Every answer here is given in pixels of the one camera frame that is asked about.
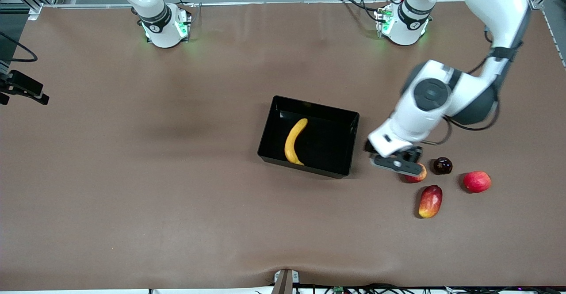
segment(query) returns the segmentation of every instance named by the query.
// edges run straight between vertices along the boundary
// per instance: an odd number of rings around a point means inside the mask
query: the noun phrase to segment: brown tablecloth
[[[417,184],[372,167],[363,142],[414,65],[469,70],[485,56],[465,4],[438,4],[407,47],[341,4],[204,7],[192,40],[170,50],[135,21],[44,8],[26,25],[40,60],[12,69],[51,101],[1,108],[0,290],[261,286],[281,268],[302,283],[566,285],[566,73],[540,12],[501,119],[425,147],[425,161],[455,169]],[[349,177],[256,155],[274,95],[360,113]],[[469,195],[458,180],[475,170],[493,187]],[[418,219],[432,184],[442,208]]]

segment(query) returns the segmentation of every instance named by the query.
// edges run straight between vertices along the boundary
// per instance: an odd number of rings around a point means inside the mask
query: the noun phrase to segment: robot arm
[[[147,38],[160,48],[188,39],[191,19],[175,4],[163,0],[127,0],[140,17]]]
[[[402,0],[385,6],[378,18],[385,21],[378,23],[378,32],[392,42],[408,46],[416,42],[425,33],[428,16],[438,0]]]
[[[522,44],[529,22],[528,0],[466,0],[470,10],[493,33],[493,43],[479,77],[429,60],[409,75],[394,113],[368,141],[377,167],[418,175],[419,149],[446,115],[463,125],[483,121],[497,105],[498,93]]]

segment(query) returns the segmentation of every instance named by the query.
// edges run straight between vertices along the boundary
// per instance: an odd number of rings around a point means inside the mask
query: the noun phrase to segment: yellow banana
[[[299,120],[291,129],[291,132],[289,132],[287,140],[285,141],[285,157],[287,157],[287,160],[293,164],[301,166],[305,165],[299,161],[299,157],[297,157],[297,153],[295,153],[295,140],[303,129],[305,129],[308,122],[309,120],[306,118]]]

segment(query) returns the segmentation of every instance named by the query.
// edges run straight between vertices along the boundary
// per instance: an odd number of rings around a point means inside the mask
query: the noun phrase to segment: apple
[[[417,177],[414,176],[409,176],[409,175],[405,175],[405,180],[408,183],[420,183],[421,181],[423,181],[426,178],[426,168],[425,165],[418,163],[421,168],[423,168],[423,170],[421,171],[421,173],[419,173],[419,175]]]
[[[424,188],[419,204],[419,215],[425,219],[432,218],[440,210],[442,189],[437,185]]]
[[[491,186],[491,177],[483,171],[472,171],[463,178],[463,185],[471,193],[486,191]]]

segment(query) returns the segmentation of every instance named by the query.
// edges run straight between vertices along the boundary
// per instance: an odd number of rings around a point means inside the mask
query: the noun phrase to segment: black tray
[[[295,152],[304,166],[287,161],[284,151],[289,131],[302,118],[309,123]],[[274,96],[257,154],[267,163],[340,179],[350,173],[358,121],[355,111]]]

